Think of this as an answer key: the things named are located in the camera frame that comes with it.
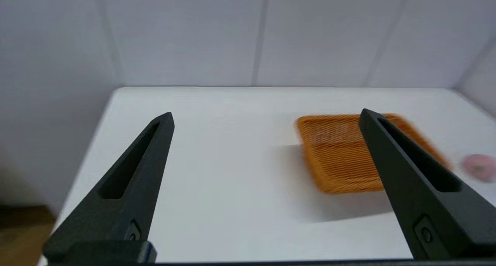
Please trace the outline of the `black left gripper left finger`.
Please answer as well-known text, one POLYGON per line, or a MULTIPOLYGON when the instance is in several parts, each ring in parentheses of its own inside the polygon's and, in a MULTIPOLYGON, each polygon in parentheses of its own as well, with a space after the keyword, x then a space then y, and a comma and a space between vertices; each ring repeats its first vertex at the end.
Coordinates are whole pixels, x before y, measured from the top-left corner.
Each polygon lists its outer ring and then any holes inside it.
POLYGON ((156 259, 148 241, 171 146, 171 112, 153 119, 43 247, 46 259, 156 259))

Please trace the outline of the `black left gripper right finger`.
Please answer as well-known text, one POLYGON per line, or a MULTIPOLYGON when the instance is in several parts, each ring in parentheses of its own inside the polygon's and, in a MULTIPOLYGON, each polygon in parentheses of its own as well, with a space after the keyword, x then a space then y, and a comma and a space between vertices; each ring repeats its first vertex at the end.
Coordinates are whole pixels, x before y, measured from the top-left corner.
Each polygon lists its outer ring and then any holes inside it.
POLYGON ((495 260, 496 210, 383 115, 358 122, 415 259, 495 260))

